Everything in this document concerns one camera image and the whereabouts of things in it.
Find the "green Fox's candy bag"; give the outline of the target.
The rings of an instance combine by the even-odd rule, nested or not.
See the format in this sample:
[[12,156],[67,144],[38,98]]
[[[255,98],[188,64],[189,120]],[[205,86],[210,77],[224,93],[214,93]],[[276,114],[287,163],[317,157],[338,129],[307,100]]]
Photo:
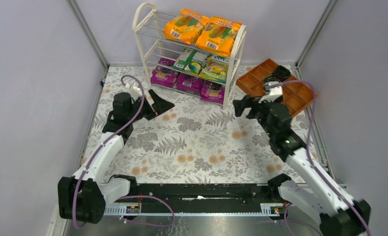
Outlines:
[[199,77],[217,83],[226,83],[228,68],[228,58],[215,54],[209,54],[199,73]]

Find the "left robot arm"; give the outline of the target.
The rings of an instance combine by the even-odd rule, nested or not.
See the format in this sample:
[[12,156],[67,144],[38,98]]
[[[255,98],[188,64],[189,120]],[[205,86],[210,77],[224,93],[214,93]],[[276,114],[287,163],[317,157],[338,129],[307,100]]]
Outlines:
[[128,195],[136,188],[135,177],[117,175],[107,184],[100,184],[116,154],[124,147],[133,123],[145,118],[152,120],[174,108],[174,103],[148,91],[149,103],[139,89],[114,95],[113,109],[102,129],[100,145],[84,164],[71,176],[58,182],[59,215],[62,219],[97,224],[106,205]]

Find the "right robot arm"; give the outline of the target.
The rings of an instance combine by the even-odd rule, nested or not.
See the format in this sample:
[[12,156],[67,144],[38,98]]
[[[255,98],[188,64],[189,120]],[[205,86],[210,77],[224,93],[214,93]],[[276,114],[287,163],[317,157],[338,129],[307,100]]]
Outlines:
[[275,177],[278,196],[295,205],[319,225],[323,236],[371,235],[368,222],[371,207],[346,192],[313,158],[306,143],[291,129],[292,116],[282,103],[246,95],[234,100],[236,117],[249,108],[247,119],[256,119],[269,138],[273,153],[288,164],[310,188],[299,187],[287,176]]

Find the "purple grape candy bag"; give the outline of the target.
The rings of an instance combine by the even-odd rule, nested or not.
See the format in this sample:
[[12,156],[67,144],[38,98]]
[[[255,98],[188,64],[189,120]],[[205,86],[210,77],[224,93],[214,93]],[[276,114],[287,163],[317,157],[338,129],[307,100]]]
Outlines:
[[223,104],[225,86],[211,81],[204,81],[200,99],[203,101]]
[[203,84],[204,80],[199,77],[180,73],[177,77],[176,88],[180,91],[186,91],[199,95],[201,93]]
[[172,67],[175,62],[171,59],[161,58],[158,63],[159,66],[152,71],[151,83],[170,88],[173,87],[177,81],[179,72],[167,67]]

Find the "green candy bag underneath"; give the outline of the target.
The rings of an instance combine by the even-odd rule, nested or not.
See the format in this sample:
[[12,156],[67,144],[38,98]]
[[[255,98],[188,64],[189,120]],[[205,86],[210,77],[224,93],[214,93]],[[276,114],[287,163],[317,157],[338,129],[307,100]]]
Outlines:
[[199,75],[207,55],[197,50],[185,48],[178,56],[172,68]]

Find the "orange mango candy bag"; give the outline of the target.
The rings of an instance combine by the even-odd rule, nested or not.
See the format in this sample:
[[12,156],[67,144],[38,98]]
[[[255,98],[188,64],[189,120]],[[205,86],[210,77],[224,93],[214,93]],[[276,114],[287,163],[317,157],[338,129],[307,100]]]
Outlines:
[[222,57],[229,57],[241,26],[242,23],[213,16],[196,40],[195,46]]
[[179,40],[188,45],[195,44],[209,21],[209,17],[184,8],[165,25],[163,34],[168,40]]

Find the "white metal shelf rack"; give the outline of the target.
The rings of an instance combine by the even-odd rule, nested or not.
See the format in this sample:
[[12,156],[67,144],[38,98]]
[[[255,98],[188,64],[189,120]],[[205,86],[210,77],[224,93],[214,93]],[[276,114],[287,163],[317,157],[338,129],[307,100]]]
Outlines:
[[[148,66],[160,66],[160,58],[176,60],[184,48],[196,50],[200,53],[209,55],[210,51],[200,49],[194,44],[185,44],[177,40],[168,40],[163,35],[167,20],[164,16],[175,17],[176,14],[163,12],[157,10],[154,4],[144,2],[138,6],[132,23],[132,29],[135,33],[136,44],[142,60],[142,66],[145,70],[146,81],[150,82],[150,74],[148,73]],[[229,60],[228,75],[223,82],[216,81],[216,84],[222,85],[225,89],[223,96],[222,108],[226,109],[232,99],[233,89],[237,81],[238,68],[240,66],[241,57],[244,48],[245,36],[247,33],[247,26],[242,25],[239,33],[234,40],[234,45]]]

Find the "orange compartment tray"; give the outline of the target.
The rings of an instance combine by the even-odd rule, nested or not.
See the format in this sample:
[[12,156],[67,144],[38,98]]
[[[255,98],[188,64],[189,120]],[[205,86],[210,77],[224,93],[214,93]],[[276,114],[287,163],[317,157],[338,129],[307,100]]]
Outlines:
[[[251,96],[264,96],[263,79],[269,76],[278,66],[272,59],[267,59],[248,70],[237,79],[236,85]],[[304,83],[292,83],[283,86],[283,101],[292,117],[296,117],[313,102],[313,92]]]

